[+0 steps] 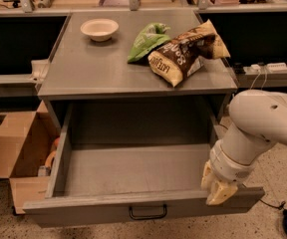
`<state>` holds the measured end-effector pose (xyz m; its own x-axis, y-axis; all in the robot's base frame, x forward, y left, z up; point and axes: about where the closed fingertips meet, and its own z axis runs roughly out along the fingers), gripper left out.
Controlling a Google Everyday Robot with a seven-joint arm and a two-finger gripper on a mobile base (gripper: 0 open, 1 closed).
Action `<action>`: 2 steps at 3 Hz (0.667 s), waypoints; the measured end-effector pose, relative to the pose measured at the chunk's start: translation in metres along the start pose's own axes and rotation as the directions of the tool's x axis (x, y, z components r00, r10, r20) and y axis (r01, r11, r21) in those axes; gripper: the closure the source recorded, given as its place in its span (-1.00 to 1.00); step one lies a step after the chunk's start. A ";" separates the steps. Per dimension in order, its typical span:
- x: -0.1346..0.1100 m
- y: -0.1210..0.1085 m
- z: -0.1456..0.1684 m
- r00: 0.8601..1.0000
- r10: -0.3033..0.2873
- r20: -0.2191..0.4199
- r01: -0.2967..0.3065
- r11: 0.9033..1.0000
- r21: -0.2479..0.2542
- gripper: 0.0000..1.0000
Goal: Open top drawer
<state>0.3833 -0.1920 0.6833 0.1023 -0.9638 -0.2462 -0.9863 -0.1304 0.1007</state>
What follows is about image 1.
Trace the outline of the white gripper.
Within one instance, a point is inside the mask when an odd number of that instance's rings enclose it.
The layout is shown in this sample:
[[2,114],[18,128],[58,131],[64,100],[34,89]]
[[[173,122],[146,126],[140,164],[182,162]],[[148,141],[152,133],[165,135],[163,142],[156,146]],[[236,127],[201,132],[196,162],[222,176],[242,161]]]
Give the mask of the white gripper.
[[[203,168],[201,189],[209,191],[207,205],[219,205],[238,190],[236,183],[229,182],[243,183],[254,170],[254,165],[243,165],[233,161],[223,151],[220,140],[211,149],[209,160]],[[213,181],[213,172],[218,178],[227,182]]]

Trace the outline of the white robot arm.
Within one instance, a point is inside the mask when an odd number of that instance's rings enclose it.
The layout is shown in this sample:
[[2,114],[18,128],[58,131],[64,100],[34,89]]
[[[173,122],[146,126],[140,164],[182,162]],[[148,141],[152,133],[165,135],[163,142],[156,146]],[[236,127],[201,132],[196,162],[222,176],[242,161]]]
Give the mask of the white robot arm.
[[231,125],[209,153],[201,188],[206,203],[218,205],[249,177],[259,155],[280,142],[287,145],[287,94],[246,90],[229,104]]

